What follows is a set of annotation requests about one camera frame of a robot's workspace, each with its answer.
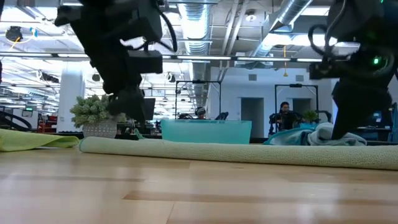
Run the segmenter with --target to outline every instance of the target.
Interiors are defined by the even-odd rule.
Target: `computer monitor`
[[[145,119],[147,121],[152,121],[154,119],[156,99],[145,98],[144,103],[145,103]]]

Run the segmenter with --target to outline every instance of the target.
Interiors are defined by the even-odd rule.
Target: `metal frame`
[[[317,114],[318,114],[318,119],[319,119],[319,97],[318,97],[318,85],[302,85],[302,84],[276,84],[275,85],[275,114],[278,113],[278,102],[277,102],[277,98],[278,98],[278,86],[287,86],[289,88],[303,88],[303,87],[314,87],[315,88],[315,99],[316,99],[316,107],[317,107]],[[276,125],[276,120],[275,120],[275,133],[278,132],[278,125]]]
[[[219,114],[221,114],[221,82],[220,81],[201,81],[201,80],[194,80],[194,81],[175,81],[175,119],[177,119],[177,91],[178,91],[178,84],[179,83],[192,83],[192,84],[206,84],[206,83],[218,83],[218,85],[220,86],[220,91],[218,94],[218,98],[219,98]]]

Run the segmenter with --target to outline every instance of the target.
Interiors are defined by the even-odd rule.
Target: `person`
[[[274,134],[274,127],[272,124],[276,124],[279,131],[290,130],[293,129],[295,123],[300,121],[301,117],[300,114],[290,110],[288,102],[282,102],[280,104],[279,113],[269,116],[269,122],[271,124],[269,136]]]
[[[197,108],[196,114],[198,116],[198,119],[206,119],[206,109],[203,107]]]

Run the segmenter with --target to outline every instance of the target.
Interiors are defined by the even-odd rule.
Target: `teal plastic bin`
[[[249,144],[251,121],[162,120],[162,139],[175,142]]]

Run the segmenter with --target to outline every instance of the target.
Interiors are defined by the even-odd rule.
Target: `blue cloth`
[[[276,146],[365,146],[366,140],[347,133],[339,140],[331,140],[333,124],[322,123],[316,128],[295,128],[272,135],[264,144]]]

